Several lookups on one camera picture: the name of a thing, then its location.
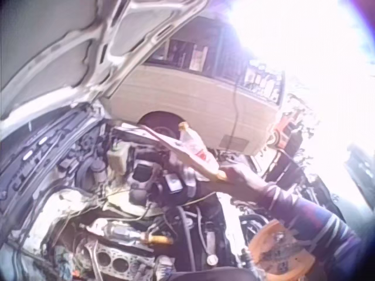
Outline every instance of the car engine bay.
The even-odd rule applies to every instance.
[[[68,114],[70,124],[79,115]],[[23,167],[33,160],[38,168],[43,151],[59,146],[56,139],[77,133],[66,127],[50,132],[21,149]],[[17,280],[152,280],[161,255],[171,257],[177,271],[246,268],[251,258],[244,245],[272,220],[256,203],[211,192],[191,167],[136,126],[98,119],[60,155],[44,163],[55,165],[39,175],[32,204],[20,211],[0,251]],[[215,156],[247,161],[235,153]],[[19,184],[32,172],[20,169]],[[9,177],[13,191],[17,176]]]

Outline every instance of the van wheel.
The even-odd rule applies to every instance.
[[[183,121],[181,117],[168,112],[151,112],[143,116],[138,123],[162,135],[179,139],[180,132],[178,130],[178,124]]]
[[[278,131],[274,131],[272,135],[267,140],[267,145],[274,148],[279,144],[280,141],[280,133]]]

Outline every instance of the bottle cap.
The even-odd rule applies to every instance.
[[[185,131],[188,127],[189,127],[189,124],[185,121],[178,124],[179,131]]]

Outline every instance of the hand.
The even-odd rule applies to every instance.
[[[227,193],[241,201],[256,201],[267,183],[250,167],[243,163],[220,167],[227,175],[227,183],[210,183],[207,187],[213,191]]]

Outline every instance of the engine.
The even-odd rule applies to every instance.
[[[255,203],[212,193],[156,139],[113,121],[77,140],[47,183],[11,237],[62,280],[152,280],[161,255],[177,271],[246,268],[244,245],[271,220]]]

